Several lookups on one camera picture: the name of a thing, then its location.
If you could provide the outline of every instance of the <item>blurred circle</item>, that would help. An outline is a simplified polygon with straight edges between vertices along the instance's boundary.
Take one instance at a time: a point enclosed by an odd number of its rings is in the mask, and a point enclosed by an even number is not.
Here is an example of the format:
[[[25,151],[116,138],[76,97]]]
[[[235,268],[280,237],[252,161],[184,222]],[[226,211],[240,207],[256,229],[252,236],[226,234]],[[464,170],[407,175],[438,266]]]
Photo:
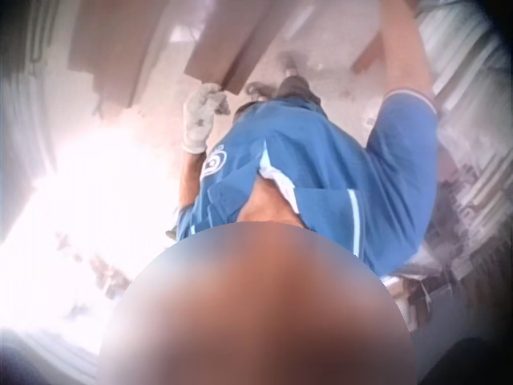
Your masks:
[[[99,383],[414,384],[416,362],[362,261],[309,230],[245,222],[178,242],[134,280]]]

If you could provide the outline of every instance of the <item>sleeve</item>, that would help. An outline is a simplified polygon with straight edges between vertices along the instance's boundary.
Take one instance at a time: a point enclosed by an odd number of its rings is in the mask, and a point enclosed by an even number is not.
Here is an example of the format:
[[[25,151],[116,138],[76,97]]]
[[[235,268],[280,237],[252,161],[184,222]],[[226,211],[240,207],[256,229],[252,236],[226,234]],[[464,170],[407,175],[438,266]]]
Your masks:
[[[436,197],[437,123],[426,97],[400,90],[385,98],[370,134],[366,247],[378,275],[403,265],[424,238]]]
[[[192,209],[194,205],[189,205],[180,210],[178,214],[178,221],[176,224],[176,240],[182,241],[183,239],[193,235],[192,231]]]

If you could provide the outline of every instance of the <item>white glove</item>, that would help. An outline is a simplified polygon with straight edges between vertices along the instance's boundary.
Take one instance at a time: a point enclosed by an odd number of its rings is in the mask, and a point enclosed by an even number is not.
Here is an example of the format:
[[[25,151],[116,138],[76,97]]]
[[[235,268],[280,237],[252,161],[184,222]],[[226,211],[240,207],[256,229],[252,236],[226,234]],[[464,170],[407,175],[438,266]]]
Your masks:
[[[214,127],[214,115],[230,115],[226,94],[218,84],[202,84],[184,105],[184,142],[191,154],[207,150],[207,139]]]

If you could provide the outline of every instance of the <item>wood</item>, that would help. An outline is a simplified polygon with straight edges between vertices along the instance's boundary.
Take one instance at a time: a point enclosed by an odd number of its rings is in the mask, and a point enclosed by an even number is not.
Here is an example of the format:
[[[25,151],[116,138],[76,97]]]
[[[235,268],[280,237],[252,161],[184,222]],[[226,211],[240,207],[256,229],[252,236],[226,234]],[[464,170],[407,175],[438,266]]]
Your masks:
[[[131,107],[148,48],[168,0],[87,0],[79,10],[68,67],[94,76],[101,103]]]
[[[203,83],[223,84],[269,0],[219,0],[188,60],[185,74]]]
[[[420,0],[406,0],[412,10],[417,7],[419,1]],[[383,49],[382,34],[378,32],[351,65],[351,71],[355,74],[367,71],[376,60],[383,59],[384,57],[385,51]]]
[[[185,74],[238,95],[291,16],[294,0],[219,0]]]
[[[240,93],[261,57],[283,28],[298,3],[297,0],[273,2],[225,76],[221,84],[223,89],[235,95]]]

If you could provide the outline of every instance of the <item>blue shirt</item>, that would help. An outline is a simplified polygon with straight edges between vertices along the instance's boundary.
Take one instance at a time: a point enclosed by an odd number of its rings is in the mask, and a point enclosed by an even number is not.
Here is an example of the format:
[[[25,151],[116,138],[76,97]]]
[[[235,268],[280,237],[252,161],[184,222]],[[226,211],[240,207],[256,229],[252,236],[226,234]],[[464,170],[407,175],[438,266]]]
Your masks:
[[[315,104],[274,100],[245,112],[204,163],[200,194],[179,215],[182,240],[235,222],[262,164],[306,227],[378,276],[420,246],[436,195],[437,114],[412,91],[389,94],[366,148]]]

